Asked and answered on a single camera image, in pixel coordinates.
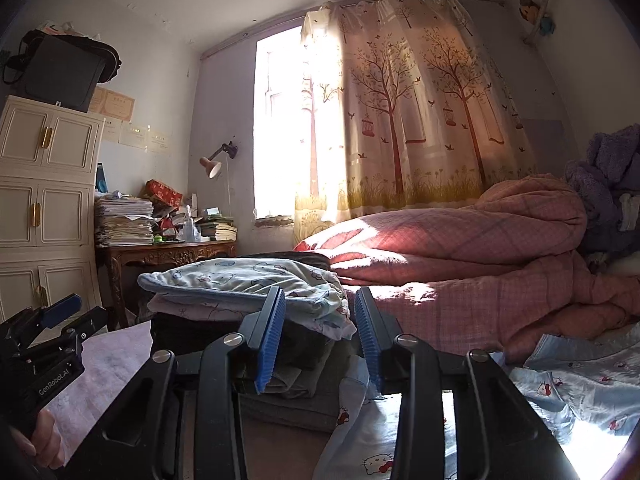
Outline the person left hand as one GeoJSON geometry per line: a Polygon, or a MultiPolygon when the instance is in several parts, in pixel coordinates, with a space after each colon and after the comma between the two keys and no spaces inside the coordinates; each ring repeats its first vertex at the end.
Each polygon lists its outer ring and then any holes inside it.
{"type": "Polygon", "coordinates": [[[64,465],[63,439],[53,414],[46,408],[38,413],[35,430],[29,438],[16,428],[11,427],[10,431],[18,448],[38,466],[55,470],[64,465]]]}

